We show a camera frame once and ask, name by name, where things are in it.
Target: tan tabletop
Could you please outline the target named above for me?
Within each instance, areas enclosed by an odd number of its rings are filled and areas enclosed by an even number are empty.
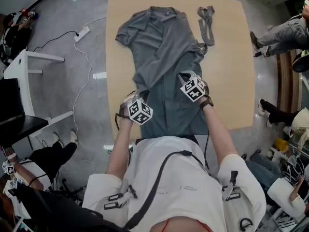
[[[230,129],[251,126],[254,110],[253,52],[246,16],[236,0],[108,0],[106,23],[106,72],[109,108],[114,138],[115,113],[128,93],[135,90],[131,50],[115,40],[119,27],[131,16],[150,6],[174,7],[185,12],[195,38],[202,43],[197,15],[199,7],[215,9],[212,30],[215,45],[201,61],[203,79],[210,87],[215,110]],[[140,138],[135,123],[131,139]]]

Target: sneaker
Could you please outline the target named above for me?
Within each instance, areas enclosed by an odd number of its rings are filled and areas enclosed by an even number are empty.
[[[64,147],[64,144],[63,144],[63,142],[60,140],[60,138],[59,138],[59,136],[58,136],[58,134],[57,133],[53,133],[53,139],[54,139],[54,143],[55,142],[59,142],[60,143],[60,145],[61,145],[61,148],[63,148]]]
[[[270,115],[270,114],[268,114],[266,126],[267,126],[268,128],[271,128],[271,127],[272,127],[272,124],[271,124],[270,121],[269,121],[269,115]]]
[[[247,154],[245,153],[245,154],[242,154],[241,155],[241,158],[243,158],[244,160],[246,160],[247,159]]]
[[[257,105],[258,105],[257,111],[258,111],[259,115],[263,116],[265,114],[265,110],[263,109],[263,107],[261,105],[261,99],[259,99]]]
[[[257,149],[251,156],[250,156],[250,160],[253,159],[253,157],[256,155],[256,154],[261,154],[262,150],[261,149]]]
[[[257,42],[257,37],[255,36],[255,34],[252,31],[250,32],[250,38],[251,38],[251,42],[252,42],[255,50],[259,50],[260,46],[259,46],[259,43]]]
[[[266,51],[263,53],[263,56],[264,56],[265,58],[270,57],[269,50],[270,50],[270,45],[268,45],[268,46],[266,47]]]
[[[78,146],[78,139],[77,139],[77,135],[74,131],[71,130],[70,132],[70,137],[71,137],[71,143],[76,143],[76,145]]]

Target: white shirt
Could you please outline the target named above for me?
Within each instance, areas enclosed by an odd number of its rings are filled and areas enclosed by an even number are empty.
[[[123,227],[143,205],[166,156],[171,152],[183,150],[191,151],[205,164],[200,147],[188,139],[169,136],[141,141],[133,149],[134,157],[125,175],[128,183],[132,184],[135,189],[138,198],[130,198],[128,205],[121,209],[104,210],[104,204],[109,203],[107,198],[119,193],[123,183],[118,177],[110,174],[93,174],[88,180],[83,207],[101,212],[104,219]],[[242,172],[241,176],[247,175],[253,179],[253,184],[250,182],[247,189],[257,194],[253,197],[261,203],[254,211],[256,212],[255,221],[258,221],[254,225],[257,227],[265,214],[265,196],[244,160],[237,155],[234,156],[237,160],[233,161],[235,163],[233,170]],[[224,159],[224,161],[228,167],[224,167],[226,171],[221,171],[220,175],[222,179],[229,181],[231,164],[229,160]],[[161,221],[181,216],[207,224],[214,232],[226,231],[220,183],[210,177],[193,157],[173,155],[165,165],[149,210],[131,231],[147,232]]]
[[[290,195],[293,190],[294,187],[287,180],[278,178],[271,185],[267,194],[286,214],[292,217],[299,217],[304,214],[306,205],[299,195],[292,202],[290,201]]]
[[[30,160],[27,160],[26,163],[22,164],[22,166],[25,167],[28,171],[30,171],[36,177],[45,174],[45,172],[36,163]],[[47,175],[40,177],[38,180],[42,183],[44,190],[48,189],[49,186],[51,185],[50,180]],[[5,193],[11,199],[13,207],[14,207],[14,213],[16,216],[22,217],[24,219],[31,219],[31,216],[27,212],[23,203],[19,202],[17,197],[12,196],[9,193],[10,189],[15,188],[14,182],[16,181],[19,183],[23,183],[26,186],[29,185],[29,183],[19,173],[15,173],[14,178],[6,182],[3,193]]]

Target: white shoe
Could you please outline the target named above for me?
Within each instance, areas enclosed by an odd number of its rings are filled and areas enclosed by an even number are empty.
[[[76,145],[78,146],[78,139],[77,139],[77,135],[74,131],[71,130],[70,132],[70,137],[71,137],[71,143],[76,143]]]
[[[60,140],[59,136],[58,136],[55,132],[53,133],[53,138],[54,138],[54,143],[55,143],[55,142],[59,142],[60,145],[61,145],[61,148],[64,147],[63,142]]]
[[[261,105],[261,99],[259,99],[257,105],[258,105],[257,110],[258,110],[259,115],[263,116],[265,114],[265,110],[263,109],[263,107]]]
[[[271,128],[271,127],[272,127],[272,124],[271,124],[270,121],[269,121],[269,115],[270,115],[270,114],[268,114],[266,126],[267,126],[268,128]]]

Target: white desk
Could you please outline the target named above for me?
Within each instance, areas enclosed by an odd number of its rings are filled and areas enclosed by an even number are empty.
[[[34,110],[32,106],[31,96],[30,96],[30,89],[29,89],[29,80],[28,74],[43,74],[41,70],[28,70],[28,58],[38,58],[38,59],[45,59],[54,62],[64,62],[64,58],[47,55],[43,53],[36,53],[36,52],[29,52],[23,50],[9,65],[9,67],[4,72],[4,79],[18,79],[18,85],[20,88],[20,98],[24,108],[25,115],[27,116],[35,116]],[[66,112],[54,118],[46,118],[48,120],[48,125],[46,127],[55,124],[56,122],[73,115],[73,111]],[[35,133],[31,134],[31,137],[35,137],[41,133],[41,130],[36,131]]]

